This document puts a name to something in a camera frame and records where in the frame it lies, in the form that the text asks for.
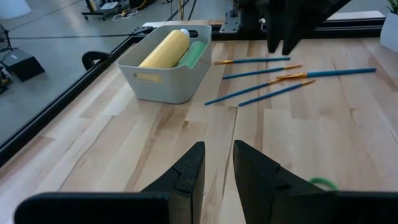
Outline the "grey plastic bin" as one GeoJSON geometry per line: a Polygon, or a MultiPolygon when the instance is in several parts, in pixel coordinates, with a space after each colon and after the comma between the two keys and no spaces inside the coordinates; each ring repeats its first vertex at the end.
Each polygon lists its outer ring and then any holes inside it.
{"type": "Polygon", "coordinates": [[[211,32],[209,25],[167,25],[154,29],[138,44],[118,58],[116,64],[140,100],[181,104],[188,101],[198,88],[211,65],[211,32]],[[139,64],[173,30],[195,31],[198,37],[190,43],[204,42],[205,49],[193,67],[181,65],[174,68],[142,68],[139,64]]]}

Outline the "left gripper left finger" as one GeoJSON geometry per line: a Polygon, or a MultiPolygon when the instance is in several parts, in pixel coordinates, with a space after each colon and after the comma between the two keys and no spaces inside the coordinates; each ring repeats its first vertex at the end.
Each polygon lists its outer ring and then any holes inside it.
{"type": "Polygon", "coordinates": [[[21,202],[15,224],[200,224],[205,144],[196,142],[140,192],[46,192],[21,202]]]}

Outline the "green plant in white pot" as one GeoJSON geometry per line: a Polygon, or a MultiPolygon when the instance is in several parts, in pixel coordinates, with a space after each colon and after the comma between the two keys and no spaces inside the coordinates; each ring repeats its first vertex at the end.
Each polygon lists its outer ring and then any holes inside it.
{"type": "Polygon", "coordinates": [[[398,0],[388,0],[388,2],[389,13],[382,27],[380,43],[398,54],[398,0]]]}

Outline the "grey metal bracket plate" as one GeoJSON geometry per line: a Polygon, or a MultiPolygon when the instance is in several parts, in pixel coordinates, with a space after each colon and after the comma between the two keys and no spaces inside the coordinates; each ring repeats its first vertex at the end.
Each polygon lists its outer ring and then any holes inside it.
{"type": "Polygon", "coordinates": [[[240,27],[241,18],[239,12],[228,11],[225,15],[224,23],[221,25],[220,33],[234,34],[237,33],[240,27]]]}

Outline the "black floor box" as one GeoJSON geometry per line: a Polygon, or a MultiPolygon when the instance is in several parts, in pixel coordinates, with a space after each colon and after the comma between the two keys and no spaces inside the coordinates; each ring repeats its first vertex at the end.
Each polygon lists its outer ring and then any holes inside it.
{"type": "Polygon", "coordinates": [[[18,48],[0,52],[0,64],[21,82],[25,82],[45,72],[44,68],[33,55],[18,48]]]}

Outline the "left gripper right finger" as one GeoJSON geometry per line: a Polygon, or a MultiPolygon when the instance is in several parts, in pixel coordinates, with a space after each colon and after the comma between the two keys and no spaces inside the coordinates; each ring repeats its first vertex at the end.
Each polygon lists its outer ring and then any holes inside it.
{"type": "Polygon", "coordinates": [[[242,140],[233,164],[247,224],[398,224],[398,192],[326,191],[242,140]]]}

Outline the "green paint bottle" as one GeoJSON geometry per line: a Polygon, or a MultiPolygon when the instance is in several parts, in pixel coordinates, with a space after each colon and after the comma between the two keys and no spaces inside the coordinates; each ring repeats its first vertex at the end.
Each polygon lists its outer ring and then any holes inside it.
{"type": "Polygon", "coordinates": [[[185,52],[183,57],[179,60],[177,66],[188,66],[189,68],[192,68],[196,61],[200,58],[200,55],[204,51],[206,47],[206,43],[196,41],[192,43],[188,50],[185,52]]]}

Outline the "green handled scissors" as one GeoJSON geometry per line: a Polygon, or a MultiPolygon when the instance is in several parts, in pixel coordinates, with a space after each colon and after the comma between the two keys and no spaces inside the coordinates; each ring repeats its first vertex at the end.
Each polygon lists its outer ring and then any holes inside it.
{"type": "Polygon", "coordinates": [[[321,177],[313,177],[308,180],[309,183],[314,184],[314,185],[319,185],[322,186],[328,190],[333,190],[333,191],[338,191],[339,188],[336,184],[334,184],[332,181],[321,178],[321,177]]]}

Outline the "yellow paint bottle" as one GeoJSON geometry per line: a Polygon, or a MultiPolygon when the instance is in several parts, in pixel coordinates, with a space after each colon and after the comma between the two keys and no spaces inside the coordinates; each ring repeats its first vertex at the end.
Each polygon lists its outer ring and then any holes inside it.
{"type": "Polygon", "coordinates": [[[189,46],[189,31],[186,29],[173,30],[139,64],[139,67],[172,68],[183,57],[189,46]]]}

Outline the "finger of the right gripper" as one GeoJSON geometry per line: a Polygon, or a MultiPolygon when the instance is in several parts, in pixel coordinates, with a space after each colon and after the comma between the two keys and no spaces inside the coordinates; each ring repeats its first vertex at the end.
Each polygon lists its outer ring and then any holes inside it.
{"type": "Polygon", "coordinates": [[[285,0],[283,55],[291,53],[301,39],[307,21],[306,3],[307,0],[285,0]]]}
{"type": "Polygon", "coordinates": [[[270,53],[274,53],[281,39],[280,11],[277,7],[269,6],[266,12],[267,46],[270,53]]]}

